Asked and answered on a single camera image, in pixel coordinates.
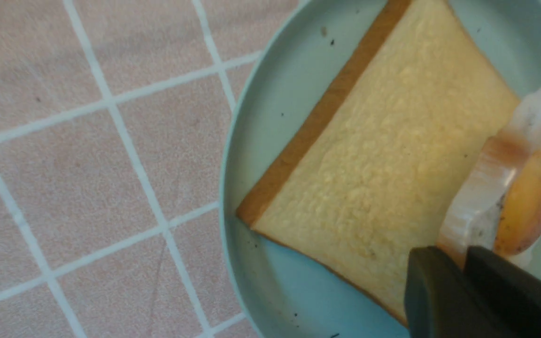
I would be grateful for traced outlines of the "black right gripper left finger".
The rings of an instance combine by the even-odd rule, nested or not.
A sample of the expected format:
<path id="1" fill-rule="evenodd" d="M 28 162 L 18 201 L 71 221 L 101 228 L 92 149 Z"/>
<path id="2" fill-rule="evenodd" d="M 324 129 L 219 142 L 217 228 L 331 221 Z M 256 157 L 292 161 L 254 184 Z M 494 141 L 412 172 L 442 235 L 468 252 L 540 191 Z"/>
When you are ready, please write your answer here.
<path id="1" fill-rule="evenodd" d="M 437 247 L 410 251 L 404 312 L 412 338 L 515 338 Z"/>

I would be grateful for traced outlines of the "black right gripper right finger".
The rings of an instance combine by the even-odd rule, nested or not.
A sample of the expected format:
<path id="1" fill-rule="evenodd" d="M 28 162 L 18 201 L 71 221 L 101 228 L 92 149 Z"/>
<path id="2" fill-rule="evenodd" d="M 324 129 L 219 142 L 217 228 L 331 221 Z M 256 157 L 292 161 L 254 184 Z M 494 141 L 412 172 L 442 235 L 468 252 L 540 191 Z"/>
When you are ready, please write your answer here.
<path id="1" fill-rule="evenodd" d="M 480 246 L 468 250 L 467 278 L 518 338 L 541 338 L 541 280 Z"/>

